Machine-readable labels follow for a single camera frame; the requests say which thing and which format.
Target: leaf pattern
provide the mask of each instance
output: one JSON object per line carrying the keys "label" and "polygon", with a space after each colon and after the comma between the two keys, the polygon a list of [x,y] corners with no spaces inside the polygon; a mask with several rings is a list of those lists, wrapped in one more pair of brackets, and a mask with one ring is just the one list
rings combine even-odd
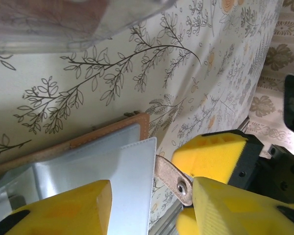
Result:
{"label": "leaf pattern", "polygon": [[[253,101],[253,94],[269,47],[268,68],[294,64],[290,45],[270,45],[281,5],[281,0],[177,2],[83,52],[0,55],[0,163],[122,114],[148,113],[149,136],[158,138],[157,153],[168,158],[198,134],[233,128],[252,102],[265,115],[269,105]],[[35,33],[27,17],[2,20],[16,25],[28,20],[24,27]],[[290,59],[281,64],[285,54]],[[157,181],[150,226],[174,201]]]}
{"label": "leaf pattern", "polygon": [[273,113],[275,106],[269,96],[263,95],[260,98],[254,97],[250,107],[251,112],[255,112],[256,116],[263,117]]}

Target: card holder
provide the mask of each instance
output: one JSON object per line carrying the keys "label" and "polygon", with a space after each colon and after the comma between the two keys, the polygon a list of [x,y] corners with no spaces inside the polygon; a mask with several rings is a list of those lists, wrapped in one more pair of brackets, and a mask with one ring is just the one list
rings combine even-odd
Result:
{"label": "card holder", "polygon": [[56,161],[36,163],[39,188],[51,196],[93,181],[109,179],[112,209],[108,235],[148,233],[156,156],[156,138],[97,153],[93,145],[64,153]]}
{"label": "card holder", "polygon": [[[129,199],[128,202],[131,202],[131,201],[134,202],[133,207],[129,205],[129,204],[132,205],[132,203],[126,204],[123,202],[122,206],[127,205],[126,208],[122,208],[121,211],[119,211],[120,208],[114,209],[115,212],[112,213],[113,215],[112,218],[114,219],[112,219],[112,221],[118,221],[118,219],[116,218],[119,218],[119,216],[121,218],[122,215],[117,213],[121,213],[122,211],[126,212],[128,216],[132,214],[135,218],[140,218],[141,216],[144,216],[146,220],[144,219],[143,221],[145,222],[142,223],[141,221],[138,221],[136,219],[137,226],[131,225],[132,230],[130,229],[129,231],[134,231],[133,234],[147,234],[156,143],[155,143],[155,140],[148,140],[146,143],[144,142],[139,144],[133,144],[130,146],[128,144],[137,142],[139,140],[144,140],[148,137],[148,121],[149,121],[148,114],[137,114],[133,117],[126,118],[117,123],[113,123],[101,129],[95,130],[89,134],[75,138],[71,141],[67,141],[62,144],[58,144],[54,147],[1,164],[0,174],[6,172],[7,170],[9,171],[3,176],[3,178],[0,179],[0,186],[1,186],[0,189],[4,189],[3,191],[12,192],[13,194],[22,196],[24,200],[26,201],[26,203],[28,204],[46,197],[46,195],[44,195],[42,191],[50,188],[51,186],[50,182],[52,181],[48,182],[45,185],[40,185],[40,182],[41,182],[40,176],[44,174],[44,171],[46,170],[46,168],[44,167],[48,166],[48,163],[52,162],[54,163],[54,165],[57,165],[56,163],[60,162],[60,159],[63,154],[71,155],[71,158],[74,159],[74,153],[76,153],[78,156],[81,156],[81,154],[84,154],[87,152],[89,153],[93,151],[95,152],[96,156],[99,157],[101,155],[101,157],[105,158],[106,160],[111,158],[111,161],[113,161],[113,157],[111,156],[114,156],[116,154],[117,158],[114,158],[114,161],[118,160],[120,161],[120,163],[123,163],[121,164],[123,166],[123,170],[124,168],[127,168],[127,165],[132,160],[133,160],[133,165],[131,165],[129,168],[133,168],[134,165],[137,165],[137,162],[136,162],[137,159],[134,159],[134,158],[138,157],[140,159],[139,163],[141,163],[139,168],[147,166],[148,163],[150,165],[149,167],[146,168],[146,171],[138,170],[138,172],[135,172],[134,170],[133,174],[122,173],[123,175],[127,175],[127,181],[124,181],[125,183],[123,184],[123,187],[131,187],[131,184],[133,183],[132,181],[129,180],[131,179],[131,177],[133,177],[133,180],[135,182],[132,186],[135,186],[135,185],[137,186],[137,183],[141,182],[141,184],[143,184],[144,186],[144,189],[140,190],[139,194],[142,194],[142,199],[144,201],[142,203],[139,203],[138,201],[139,198],[133,197]],[[140,154],[139,156],[137,156],[136,153],[140,152],[140,147],[137,147],[138,145],[142,147],[149,146],[149,151],[144,152],[144,154]],[[127,156],[129,161],[124,160],[123,159],[124,156]],[[147,160],[151,162],[147,163],[142,161],[141,157],[144,158],[144,156],[146,157]],[[74,173],[74,170],[72,172],[68,172],[68,173],[71,173],[70,176],[72,175],[76,176],[76,172],[80,172],[80,170],[77,170],[79,167],[77,163],[80,163],[80,161],[76,161],[76,160],[74,161],[73,169],[76,170],[75,173]],[[102,173],[101,171],[103,171],[105,173],[105,175],[103,175],[103,178],[106,178],[107,172],[112,173],[114,171],[109,170],[109,166],[108,166],[110,165],[109,162],[105,163],[106,166],[104,166],[104,162],[102,163],[103,165],[97,168],[97,172],[100,172],[100,174],[97,174],[97,176],[100,176]],[[80,166],[89,167],[90,165],[88,163],[85,163],[85,164],[82,163]],[[45,176],[48,179],[53,180],[52,174],[50,176],[47,176],[47,175]],[[66,181],[70,183],[69,186],[74,186],[74,188],[81,186],[81,185],[74,185],[74,181],[70,179],[70,176],[59,177],[59,179],[61,178],[66,179]],[[87,174],[87,176],[90,176],[90,178],[87,178],[87,177],[85,178],[88,180],[95,181],[99,179],[99,178],[92,178],[93,175],[91,174],[90,175]],[[111,177],[113,176],[116,180],[119,179],[116,172],[111,174]],[[70,188],[67,187],[63,189],[60,187],[58,189],[59,189],[59,192],[62,192],[63,190],[69,190]],[[129,193],[130,196],[132,196],[131,190],[133,190],[133,188],[126,190],[127,194]],[[120,202],[121,198],[123,198],[123,196],[118,197],[115,192],[113,197],[115,198],[114,199],[115,207],[118,207],[118,203]],[[136,214],[137,208],[135,208],[135,206],[142,206],[142,209],[138,207],[139,209],[138,211],[140,212],[139,215]],[[111,230],[115,228],[115,226],[113,225],[115,223],[116,222],[112,222]],[[115,230],[115,232],[111,232],[109,234],[116,234],[116,233],[120,234],[119,233],[120,229],[119,228],[116,228],[116,229],[117,230]],[[124,234],[128,234],[127,233],[128,229],[129,228],[124,229]]]}

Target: fabric backdrop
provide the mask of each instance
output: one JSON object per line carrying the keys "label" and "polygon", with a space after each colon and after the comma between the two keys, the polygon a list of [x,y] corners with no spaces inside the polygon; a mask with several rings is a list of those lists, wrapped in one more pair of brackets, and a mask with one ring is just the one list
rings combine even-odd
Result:
{"label": "fabric backdrop", "polygon": [[[81,53],[0,56],[0,163],[125,112],[151,115],[158,154],[246,118],[280,0],[180,0]],[[155,179],[150,226],[175,198]]]}
{"label": "fabric backdrop", "polygon": [[283,121],[284,81],[294,74],[294,0],[285,0],[274,30],[265,66],[250,107],[248,133],[265,145],[261,156],[269,158],[271,144],[294,154],[294,132]]}

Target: damask pattern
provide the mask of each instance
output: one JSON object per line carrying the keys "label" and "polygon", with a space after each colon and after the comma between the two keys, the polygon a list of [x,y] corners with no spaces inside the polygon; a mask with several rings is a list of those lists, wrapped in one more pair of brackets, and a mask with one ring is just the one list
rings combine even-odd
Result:
{"label": "damask pattern", "polygon": [[271,144],[294,154],[294,133],[283,121],[284,81],[288,73],[294,74],[294,0],[283,2],[249,112],[248,132],[265,145],[262,157],[270,157],[267,150]]}
{"label": "damask pattern", "polygon": [[[0,56],[0,163],[133,110],[150,114],[149,135],[168,159],[198,134],[235,128],[252,103],[281,5],[179,1],[85,52]],[[150,226],[175,200],[155,179]]]}

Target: botanical print fabric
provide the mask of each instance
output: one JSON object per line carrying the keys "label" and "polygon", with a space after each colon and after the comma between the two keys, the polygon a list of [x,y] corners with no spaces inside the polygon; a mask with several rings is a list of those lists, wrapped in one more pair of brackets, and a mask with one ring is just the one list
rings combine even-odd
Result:
{"label": "botanical print fabric", "polygon": [[271,144],[294,154],[294,132],[283,121],[284,81],[289,73],[294,74],[294,0],[283,2],[249,112],[248,132],[265,145],[263,157],[270,157]]}
{"label": "botanical print fabric", "polygon": [[[0,163],[134,110],[150,114],[149,134],[168,159],[198,134],[237,128],[281,5],[181,0],[85,52],[0,56]],[[273,112],[266,97],[253,104],[259,115]],[[155,179],[150,226],[174,201]]]}

